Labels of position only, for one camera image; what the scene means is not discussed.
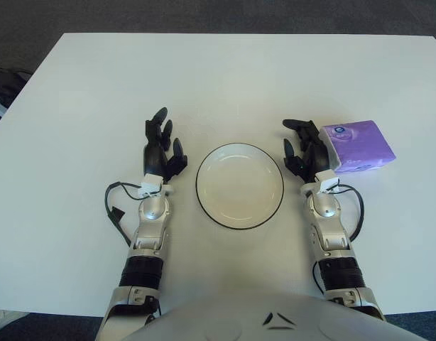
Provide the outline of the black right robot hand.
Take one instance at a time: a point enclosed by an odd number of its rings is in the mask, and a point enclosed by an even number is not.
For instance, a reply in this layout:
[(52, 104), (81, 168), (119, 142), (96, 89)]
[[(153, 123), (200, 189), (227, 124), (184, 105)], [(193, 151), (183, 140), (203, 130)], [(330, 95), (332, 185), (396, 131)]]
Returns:
[(330, 169), (327, 147), (319, 138), (319, 130), (313, 121), (296, 119), (284, 119), (283, 126), (298, 135), (303, 153), (302, 156), (296, 155), (289, 140), (283, 139), (285, 167), (305, 183), (313, 183), (316, 173)]

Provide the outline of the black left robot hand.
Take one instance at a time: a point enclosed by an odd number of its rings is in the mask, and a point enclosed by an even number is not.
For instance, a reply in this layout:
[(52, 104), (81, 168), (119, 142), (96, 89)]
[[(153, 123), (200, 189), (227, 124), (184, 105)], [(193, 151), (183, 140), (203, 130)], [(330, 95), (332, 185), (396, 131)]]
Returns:
[(173, 122), (169, 119), (163, 126), (168, 109), (162, 107), (152, 119), (146, 120), (145, 132), (147, 144), (143, 150), (144, 174), (157, 175), (162, 184), (168, 184), (172, 177), (179, 175), (187, 167), (179, 138), (171, 141)]

